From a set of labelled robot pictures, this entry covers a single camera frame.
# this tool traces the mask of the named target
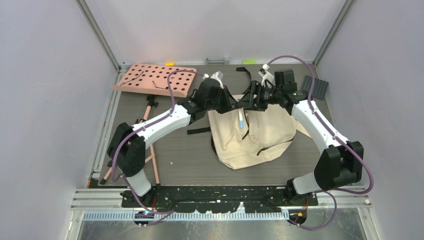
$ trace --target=green tape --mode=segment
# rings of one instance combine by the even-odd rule
[[[256,61],[242,61],[241,64],[243,65],[256,64]]]

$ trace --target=pink perforated board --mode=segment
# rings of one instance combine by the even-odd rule
[[[119,83],[113,86],[113,89],[132,93],[170,96],[167,77],[176,70],[196,71],[192,67],[136,63],[129,68]],[[187,97],[190,85],[194,79],[194,73],[174,73],[170,77],[170,85],[174,96]]]

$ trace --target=white wall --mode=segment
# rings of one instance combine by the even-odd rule
[[[59,240],[116,71],[73,0],[1,1],[0,53],[0,239]]]
[[[120,63],[312,62],[344,0],[87,0]]]
[[[424,2],[356,1],[318,72],[339,130],[365,149],[386,239],[423,239]]]

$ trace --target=beige fabric corner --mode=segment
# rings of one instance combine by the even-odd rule
[[[223,164],[234,170],[278,158],[292,143],[296,129],[308,136],[303,126],[279,105],[269,105],[266,111],[247,111],[249,127],[243,116],[244,128],[240,128],[238,110],[224,114],[208,111],[207,114],[216,154]],[[248,129],[249,134],[242,140]]]

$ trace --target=metal corner post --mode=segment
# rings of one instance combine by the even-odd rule
[[[340,12],[338,13],[335,19],[334,24],[332,25],[330,31],[327,34],[327,37],[319,48],[318,54],[316,55],[315,60],[313,61],[314,66],[317,66],[320,63],[320,60],[323,58],[327,48],[329,47],[337,31],[339,30],[339,27],[342,25],[343,21],[345,20],[346,16],[348,15],[350,9],[352,8],[355,2],[356,0],[346,0],[344,2],[343,6],[340,9]]]
[[[92,12],[90,11],[90,8],[89,8],[86,0],[75,0],[75,2],[78,4],[79,8],[81,9],[81,12],[84,15],[85,19],[87,19],[88,24],[90,25],[91,29],[94,32],[94,35],[97,37],[99,43],[103,47],[104,51],[106,52],[107,56],[109,57],[110,61],[113,64],[113,66],[115,67],[116,71],[119,72],[120,65],[119,65],[114,53],[112,52],[112,49],[108,44],[108,41],[106,41],[106,38],[102,33],[102,30],[100,29],[99,25],[97,24],[96,19],[94,18]]]

